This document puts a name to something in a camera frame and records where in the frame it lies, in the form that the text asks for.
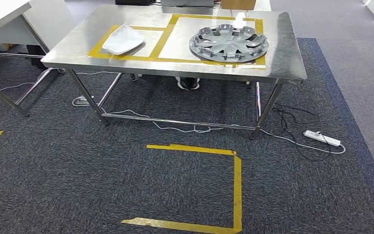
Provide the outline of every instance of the white plate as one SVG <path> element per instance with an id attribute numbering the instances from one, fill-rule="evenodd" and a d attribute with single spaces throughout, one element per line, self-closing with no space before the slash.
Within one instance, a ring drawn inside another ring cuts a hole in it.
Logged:
<path id="1" fill-rule="evenodd" d="M 123 24 L 115 30 L 102 48 L 114 55 L 120 55 L 134 49 L 144 41 L 144 36 L 132 29 L 130 26 Z"/>

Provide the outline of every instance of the electrical cable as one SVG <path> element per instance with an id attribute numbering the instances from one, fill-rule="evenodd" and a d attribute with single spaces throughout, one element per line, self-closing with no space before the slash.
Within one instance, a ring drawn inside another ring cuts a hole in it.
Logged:
<path id="1" fill-rule="evenodd" d="M 100 74 L 100 73 L 111 73 L 111 74 L 118 74 L 116 72 L 96 72 L 96 73 L 77 73 L 77 74 L 83 74 L 83 75 L 95 75 L 95 74 Z M 72 105 L 73 106 L 89 106 L 89 104 L 75 104 L 75 101 L 80 99 L 82 97 L 77 97 L 75 98 L 73 101 L 72 101 Z M 305 159 L 307 160 L 310 160 L 310 161 L 323 161 L 325 159 L 327 159 L 330 155 L 339 155 L 339 154 L 343 154 L 346 152 L 346 148 L 340 144 L 340 147 L 342 147 L 342 151 L 341 152 L 332 152 L 331 148 L 330 148 L 330 144 L 327 142 L 326 138 L 324 137 L 323 139 L 325 140 L 327 146 L 329 147 L 329 150 L 326 151 L 326 150 L 322 150 L 322 149 L 318 149 L 318 148 L 315 148 L 315 147 L 311 147 L 311 146 L 307 146 L 307 145 L 303 145 L 303 144 L 299 144 L 296 142 L 296 139 L 295 137 L 293 136 L 293 134 L 291 134 L 287 128 L 288 128 L 288 124 L 287 124 L 287 121 L 286 119 L 284 118 L 284 115 L 287 114 L 287 115 L 290 115 L 292 118 L 293 118 L 293 121 L 296 123 L 296 124 L 313 124 L 313 123 L 316 123 L 318 122 L 320 119 L 319 119 L 319 116 L 316 115 L 315 113 L 312 113 L 310 111 L 307 111 L 307 110 L 304 110 L 304 109 L 301 109 L 301 108 L 295 108 L 295 107 L 291 107 L 291 106 L 288 106 L 288 105 L 282 105 L 282 104 L 278 104 L 278 103 L 275 103 L 276 107 L 273 107 L 272 110 L 276 110 L 280 116 L 280 126 L 282 128 L 282 132 L 280 134 L 272 134 L 272 133 L 269 133 L 265 130 L 261 130 L 261 132 L 267 134 L 267 135 L 270 135 L 272 137 L 276 137 L 276 138 L 279 138 L 279 139 L 284 139 L 284 140 L 287 140 L 289 142 L 292 142 L 293 144 L 296 145 L 296 150 L 299 152 L 300 155 L 302 155 Z M 298 122 L 297 121 L 297 118 L 295 117 L 294 114 L 292 114 L 291 112 L 285 110 L 283 107 L 288 107 L 290 109 L 294 109 L 294 110 L 299 110 L 299 111 L 303 111 L 305 113 L 308 113 L 312 116 L 314 116 L 316 119 L 311 121 L 311 122 Z M 135 111 L 133 110 L 124 110 L 124 111 L 120 111 L 120 112 L 111 112 L 111 113 L 107 113 L 104 108 L 102 108 L 102 111 L 106 114 L 121 114 L 121 113 L 125 113 L 125 112 L 131 112 L 133 113 L 134 115 L 137 115 L 137 116 L 141 116 L 141 117 L 147 117 L 147 118 L 151 118 L 150 116 L 147 116 L 147 115 L 141 115 L 141 114 L 138 114 L 136 113 Z M 211 132 L 212 130 L 221 130 L 221 129 L 224 129 L 224 128 L 210 128 L 208 127 L 207 130 L 197 130 L 196 129 L 196 126 L 193 127 L 193 130 L 188 130 L 188 131 L 185 131 L 185 130 L 181 130 L 181 129 L 178 129 L 178 128 L 172 128 L 172 127 L 161 127 L 160 125 L 158 125 L 155 121 L 153 121 L 154 125 L 161 129 L 161 130 L 166 130 L 166 129 L 172 129 L 172 130 L 176 130 L 176 131 L 179 131 L 179 132 L 182 132 L 182 133 L 192 133 L 192 132 L 195 132 L 195 133 L 199 133 L 199 134 L 203 134 L 203 133 L 208 133 L 208 132 Z M 287 133 L 289 134 L 293 140 L 289 139 L 289 138 L 286 138 L 286 137 L 282 137 L 280 135 L 282 135 L 283 133 Z M 319 159 L 319 160 L 316 160 L 316 159 L 311 159 L 311 158 L 308 158 L 306 157 L 304 154 L 301 153 L 301 151 L 299 150 L 298 146 L 301 146 L 301 147 L 305 147 L 305 148 L 309 148 L 309 149 L 313 149 L 313 150 L 318 150 L 318 151 L 322 151 L 322 152 L 326 152 L 328 153 L 328 155 L 325 157 L 325 158 L 322 158 L 322 159 Z"/>
<path id="2" fill-rule="evenodd" d="M 119 72 L 95 72 L 95 73 L 85 73 L 85 72 L 79 72 L 77 74 L 81 74 L 81 75 L 96 75 L 96 74 L 100 74 L 100 73 L 111 73 L 111 74 L 118 74 Z"/>
<path id="3" fill-rule="evenodd" d="M 137 116 L 141 116 L 141 117 L 147 117 L 147 118 L 151 118 L 150 116 L 146 116 L 146 115 L 141 115 L 141 114 L 138 114 L 132 110 L 124 110 L 124 111 L 120 111 L 120 112 L 111 112 L 110 114 L 120 114 L 120 113 L 124 113 L 124 112 L 131 112 L 133 113 L 134 115 L 137 115 Z M 182 133 L 192 133 L 192 132 L 195 132 L 195 133 L 208 133 L 212 130 L 221 130 L 221 129 L 224 129 L 224 128 L 210 128 L 208 127 L 207 130 L 197 130 L 196 129 L 196 126 L 193 127 L 193 130 L 188 130 L 188 131 L 184 131 L 184 130 L 181 130 L 181 129 L 178 129 L 178 128 L 170 128 L 170 127 L 167 127 L 167 128 L 163 128 L 163 127 L 160 127 L 160 125 L 158 125 L 155 121 L 153 121 L 153 123 L 155 124 L 155 126 L 157 126 L 157 128 L 161 129 L 161 130 L 165 130 L 165 129 L 173 129 L 173 130 L 177 130 L 177 131 L 180 131 Z"/>
<path id="4" fill-rule="evenodd" d="M 38 78 L 41 77 L 41 75 L 42 75 L 44 72 L 46 72 L 46 71 L 47 71 L 47 70 L 41 72 L 41 74 L 38 76 Z M 10 86 L 10 87 L 6 87 L 6 88 L 3 88 L 3 89 L 0 89 L 0 91 L 6 90 L 6 89 L 18 88 L 18 87 L 21 87 L 21 86 L 23 86 L 23 85 L 25 85 L 25 84 L 35 84 L 35 82 L 25 82 L 25 83 L 22 83 L 22 84 L 19 84 L 19 85 L 16 85 L 16 86 Z"/>

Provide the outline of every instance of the black cable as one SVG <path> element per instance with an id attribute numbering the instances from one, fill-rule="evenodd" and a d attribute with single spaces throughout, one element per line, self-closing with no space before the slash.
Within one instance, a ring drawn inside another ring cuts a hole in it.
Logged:
<path id="1" fill-rule="evenodd" d="M 311 159 L 311 158 L 306 157 L 306 156 L 305 156 L 304 154 L 302 154 L 302 152 L 299 150 L 299 148 L 298 148 L 299 145 L 297 145 L 296 138 L 293 136 L 293 134 L 291 134 L 291 133 L 287 130 L 287 129 L 288 129 L 288 125 L 287 125 L 287 121 L 286 121 L 286 119 L 285 119 L 285 117 L 284 117 L 285 114 L 291 115 L 291 116 L 293 117 L 293 121 L 294 121 L 296 124 L 311 124 L 311 123 L 316 123 L 316 122 L 318 122 L 318 121 L 320 120 L 318 115 L 316 115 L 315 113 L 312 113 L 312 112 L 310 112 L 310 111 L 307 111 L 307 110 L 301 109 L 301 108 L 295 108 L 295 107 L 291 107 L 291 106 L 287 106 L 287 105 L 281 105 L 281 104 L 278 104 L 278 103 L 275 103 L 275 105 L 277 105 L 277 107 L 273 107 L 272 109 L 273 109 L 273 110 L 276 110 L 276 111 L 278 112 L 278 115 L 280 116 L 280 126 L 281 126 L 281 128 L 282 128 L 282 132 L 281 132 L 280 134 L 278 134 L 278 135 L 277 135 L 277 134 L 273 134 L 273 135 L 279 136 L 279 135 L 282 135 L 283 133 L 287 133 L 288 135 L 290 135 L 290 136 L 292 137 L 293 141 L 295 142 L 296 150 L 298 151 L 298 153 L 299 153 L 300 155 L 302 155 L 302 157 L 304 157 L 305 159 L 307 159 L 307 160 L 309 160 L 309 161 L 314 161 L 314 162 L 324 161 L 324 160 L 326 160 L 326 159 L 327 159 L 327 158 L 332 154 L 332 149 L 331 149 L 331 147 L 330 147 L 330 144 L 327 142 L 326 138 L 323 138 L 323 139 L 325 140 L 325 142 L 326 142 L 328 148 L 329 148 L 329 153 L 328 153 L 328 155 L 327 155 L 326 157 L 322 158 L 322 159 Z M 299 123 L 299 122 L 297 121 L 296 117 L 295 117 L 292 113 L 290 113 L 290 112 L 288 112 L 287 110 L 285 110 L 285 109 L 283 108 L 283 106 L 288 107 L 288 108 L 290 108 L 290 109 L 300 110 L 300 111 L 304 111 L 304 112 L 306 112 L 306 113 L 309 113 L 309 114 L 315 116 L 315 117 L 316 117 L 316 120 L 313 121 L 313 122 Z"/>

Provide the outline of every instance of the power strip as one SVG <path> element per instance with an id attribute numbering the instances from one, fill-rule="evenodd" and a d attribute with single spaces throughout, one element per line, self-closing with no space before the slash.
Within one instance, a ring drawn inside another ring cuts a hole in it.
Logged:
<path id="1" fill-rule="evenodd" d="M 303 134 L 308 138 L 312 138 L 312 139 L 315 139 L 315 140 L 318 140 L 318 141 L 321 141 L 321 142 L 324 142 L 324 143 L 328 143 L 328 144 L 336 146 L 336 147 L 338 147 L 340 145 L 340 140 L 336 140 L 336 139 L 333 139 L 331 137 L 324 136 L 320 132 L 315 132 L 314 133 L 312 131 L 307 130 Z"/>

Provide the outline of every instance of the sneaker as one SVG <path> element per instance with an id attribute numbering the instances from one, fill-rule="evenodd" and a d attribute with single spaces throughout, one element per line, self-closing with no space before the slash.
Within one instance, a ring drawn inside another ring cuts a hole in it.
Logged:
<path id="1" fill-rule="evenodd" d="M 177 86 L 180 89 L 189 91 L 200 87 L 200 78 L 175 77 L 175 79 L 177 80 Z"/>

